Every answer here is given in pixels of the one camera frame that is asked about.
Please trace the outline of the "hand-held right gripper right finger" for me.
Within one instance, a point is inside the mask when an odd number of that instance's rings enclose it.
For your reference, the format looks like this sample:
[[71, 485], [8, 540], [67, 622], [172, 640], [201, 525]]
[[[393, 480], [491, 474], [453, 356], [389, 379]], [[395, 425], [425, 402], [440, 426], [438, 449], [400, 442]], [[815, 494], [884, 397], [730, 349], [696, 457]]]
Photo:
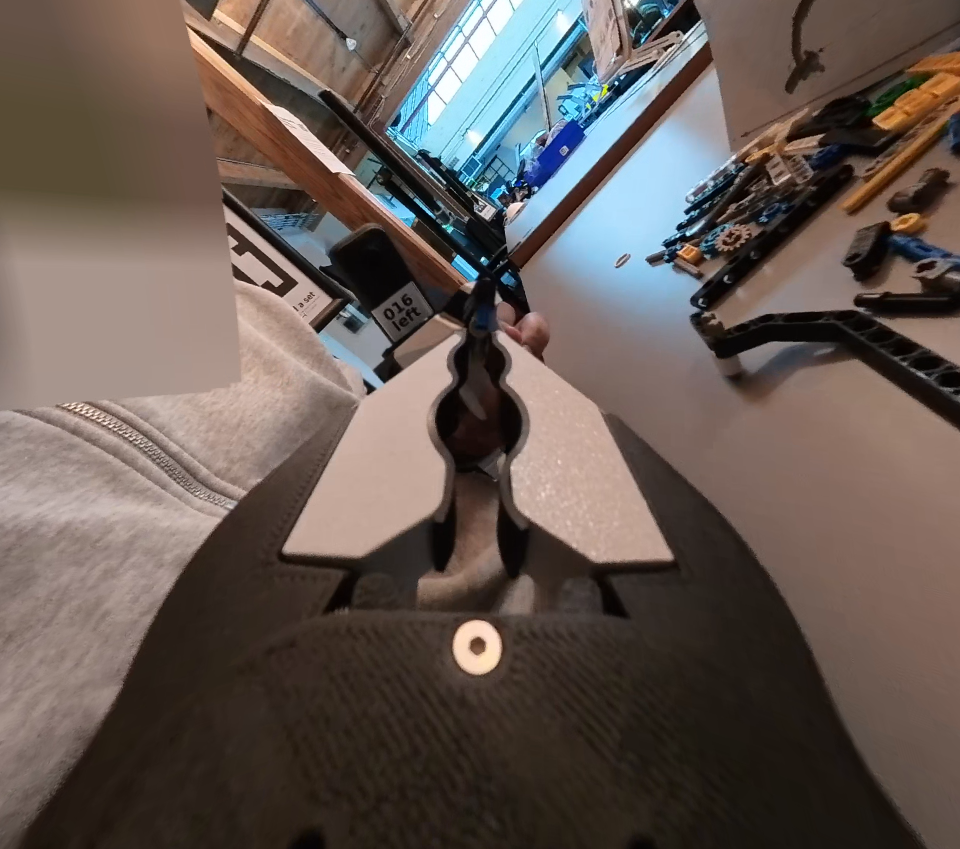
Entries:
[[503, 438], [496, 540], [508, 576], [598, 579], [672, 566], [597, 405], [504, 332], [490, 351]]

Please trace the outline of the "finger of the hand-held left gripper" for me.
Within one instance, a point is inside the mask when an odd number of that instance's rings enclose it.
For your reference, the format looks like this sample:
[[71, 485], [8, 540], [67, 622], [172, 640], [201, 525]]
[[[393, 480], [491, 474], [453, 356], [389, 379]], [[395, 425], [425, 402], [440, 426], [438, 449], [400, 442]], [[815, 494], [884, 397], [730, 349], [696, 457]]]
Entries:
[[435, 352], [448, 356], [454, 344], [454, 326], [423, 326], [398, 343], [391, 357], [397, 371], [402, 371]]

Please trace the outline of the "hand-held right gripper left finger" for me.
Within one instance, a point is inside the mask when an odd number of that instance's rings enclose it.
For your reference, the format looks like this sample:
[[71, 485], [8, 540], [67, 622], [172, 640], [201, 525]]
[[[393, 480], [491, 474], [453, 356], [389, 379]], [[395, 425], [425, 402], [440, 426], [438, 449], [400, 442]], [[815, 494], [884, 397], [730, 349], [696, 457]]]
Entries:
[[362, 400], [283, 543], [286, 560], [358, 574], [433, 568], [453, 481], [436, 417], [464, 336], [455, 331]]

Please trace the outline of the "black lego connector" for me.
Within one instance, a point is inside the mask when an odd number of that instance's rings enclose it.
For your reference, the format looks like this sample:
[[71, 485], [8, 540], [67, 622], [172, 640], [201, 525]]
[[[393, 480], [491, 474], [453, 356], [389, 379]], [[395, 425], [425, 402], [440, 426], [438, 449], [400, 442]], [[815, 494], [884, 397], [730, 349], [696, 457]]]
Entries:
[[477, 279], [472, 291], [470, 291], [463, 307], [463, 322], [468, 332], [474, 338], [486, 338], [486, 336], [477, 336], [473, 332], [472, 322], [476, 312], [482, 307], [491, 307], [496, 309], [498, 315], [497, 286], [491, 279]]

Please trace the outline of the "pile of lego pieces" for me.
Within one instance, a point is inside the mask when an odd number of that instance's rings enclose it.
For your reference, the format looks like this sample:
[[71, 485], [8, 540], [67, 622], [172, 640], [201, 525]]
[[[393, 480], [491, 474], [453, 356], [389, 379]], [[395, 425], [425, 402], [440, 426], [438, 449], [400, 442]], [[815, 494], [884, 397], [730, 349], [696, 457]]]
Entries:
[[[958, 48], [867, 92], [801, 111], [694, 186], [676, 231], [646, 259], [697, 281], [690, 323], [719, 371], [774, 343], [825, 343], [958, 428], [958, 364], [889, 325], [958, 315], [958, 250], [924, 238], [958, 195]], [[726, 326], [714, 311], [828, 206], [881, 218], [856, 229], [841, 266], [863, 290], [849, 308], [768, 313]]]

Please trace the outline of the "person's left hand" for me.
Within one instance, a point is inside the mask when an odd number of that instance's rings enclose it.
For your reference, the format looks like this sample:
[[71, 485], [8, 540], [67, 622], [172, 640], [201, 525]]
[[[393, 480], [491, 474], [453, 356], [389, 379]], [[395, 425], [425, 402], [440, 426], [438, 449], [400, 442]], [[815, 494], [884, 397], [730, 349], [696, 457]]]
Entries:
[[509, 305], [503, 303], [498, 307], [497, 321], [499, 331], [507, 339], [541, 363], [544, 362], [550, 341], [550, 329], [544, 315], [538, 312], [517, 315]]

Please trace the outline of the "black framed white sign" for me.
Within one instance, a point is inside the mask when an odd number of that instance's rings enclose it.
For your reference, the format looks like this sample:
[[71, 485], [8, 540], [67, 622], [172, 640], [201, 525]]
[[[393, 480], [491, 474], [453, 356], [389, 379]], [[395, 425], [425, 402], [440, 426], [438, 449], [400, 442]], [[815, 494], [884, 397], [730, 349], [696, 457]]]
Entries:
[[224, 187], [222, 206], [236, 280], [284, 301], [314, 332], [356, 302], [339, 279], [292, 247]]

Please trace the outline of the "wooden beam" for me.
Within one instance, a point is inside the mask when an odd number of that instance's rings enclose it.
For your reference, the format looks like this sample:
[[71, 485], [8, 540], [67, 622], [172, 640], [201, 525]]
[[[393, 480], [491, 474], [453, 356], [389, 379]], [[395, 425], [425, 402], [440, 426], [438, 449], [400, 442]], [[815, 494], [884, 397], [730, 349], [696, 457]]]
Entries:
[[192, 29], [187, 34], [209, 109], [350, 230], [381, 226], [424, 286], [447, 294], [462, 289], [462, 275], [383, 207], [328, 147], [305, 127], [296, 128], [293, 116], [282, 115]]

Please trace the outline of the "white paper label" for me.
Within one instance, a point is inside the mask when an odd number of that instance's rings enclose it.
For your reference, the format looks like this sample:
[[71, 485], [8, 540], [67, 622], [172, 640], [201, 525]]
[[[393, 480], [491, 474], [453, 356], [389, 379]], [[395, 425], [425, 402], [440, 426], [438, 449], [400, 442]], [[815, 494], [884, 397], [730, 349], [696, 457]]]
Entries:
[[298, 116], [282, 106], [268, 103], [265, 110], [270, 114], [276, 126], [285, 137], [295, 141], [300, 148], [309, 152], [324, 169], [333, 175], [355, 178], [354, 171], [346, 166], [329, 147], [322, 143]]

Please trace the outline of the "blue plastic bin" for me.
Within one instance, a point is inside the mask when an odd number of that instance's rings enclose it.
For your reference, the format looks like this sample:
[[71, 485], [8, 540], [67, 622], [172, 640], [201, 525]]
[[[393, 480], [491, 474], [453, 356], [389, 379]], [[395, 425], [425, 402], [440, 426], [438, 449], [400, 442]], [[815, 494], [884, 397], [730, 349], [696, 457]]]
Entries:
[[540, 147], [526, 161], [524, 183], [533, 189], [542, 187], [582, 144], [586, 132], [577, 120], [568, 120], [556, 125], [548, 135], [546, 145]]

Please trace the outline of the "grey zip hoodie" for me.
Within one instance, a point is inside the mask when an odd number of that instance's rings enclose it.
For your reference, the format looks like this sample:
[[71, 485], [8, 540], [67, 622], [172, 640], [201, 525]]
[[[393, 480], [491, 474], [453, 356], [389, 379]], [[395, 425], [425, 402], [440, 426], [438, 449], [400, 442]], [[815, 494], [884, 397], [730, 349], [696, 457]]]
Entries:
[[2, 412], [2, 847], [18, 847], [210, 532], [363, 392], [286, 303], [237, 282], [242, 377]]

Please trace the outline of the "black metal rail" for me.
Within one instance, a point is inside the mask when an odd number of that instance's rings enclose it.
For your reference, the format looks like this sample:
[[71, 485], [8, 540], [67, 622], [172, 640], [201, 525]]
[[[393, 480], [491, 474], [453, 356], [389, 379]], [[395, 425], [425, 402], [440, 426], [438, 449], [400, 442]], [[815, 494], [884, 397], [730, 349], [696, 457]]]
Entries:
[[473, 268], [502, 286], [506, 285], [505, 278], [510, 276], [512, 265], [505, 237], [478, 214], [462, 185], [437, 173], [433, 169], [433, 158], [423, 164], [420, 159], [411, 158], [389, 136], [369, 127], [332, 89], [320, 89], [318, 100], [378, 159], [381, 165], [378, 178], [383, 188], [396, 195], [409, 193], [418, 206], [432, 215], [434, 229], [441, 228], [442, 218], [450, 217], [452, 231], [443, 239], [457, 243], [461, 256]]

